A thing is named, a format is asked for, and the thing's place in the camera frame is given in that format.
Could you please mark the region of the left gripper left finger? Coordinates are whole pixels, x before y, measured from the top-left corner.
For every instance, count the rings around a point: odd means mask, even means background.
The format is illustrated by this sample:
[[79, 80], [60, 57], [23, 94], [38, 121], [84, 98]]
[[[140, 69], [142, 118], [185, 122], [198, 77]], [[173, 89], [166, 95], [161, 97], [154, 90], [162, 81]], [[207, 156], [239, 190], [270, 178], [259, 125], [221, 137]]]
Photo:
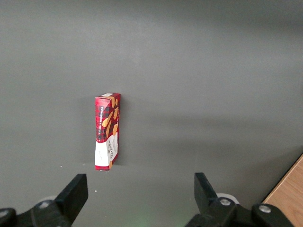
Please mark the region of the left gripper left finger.
[[0, 209], [2, 227], [71, 227], [88, 199], [86, 174], [77, 174], [55, 197], [38, 202], [24, 213]]

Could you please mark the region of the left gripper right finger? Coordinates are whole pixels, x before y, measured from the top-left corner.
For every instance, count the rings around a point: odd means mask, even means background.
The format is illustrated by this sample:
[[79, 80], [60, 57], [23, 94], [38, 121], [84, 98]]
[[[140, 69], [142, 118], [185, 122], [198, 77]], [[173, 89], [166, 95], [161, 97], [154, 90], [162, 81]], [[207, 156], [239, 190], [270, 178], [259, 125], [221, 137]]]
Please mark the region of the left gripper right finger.
[[254, 204], [246, 209], [227, 197], [219, 197], [204, 173], [194, 175], [194, 196], [199, 213], [187, 227], [292, 227], [276, 206]]

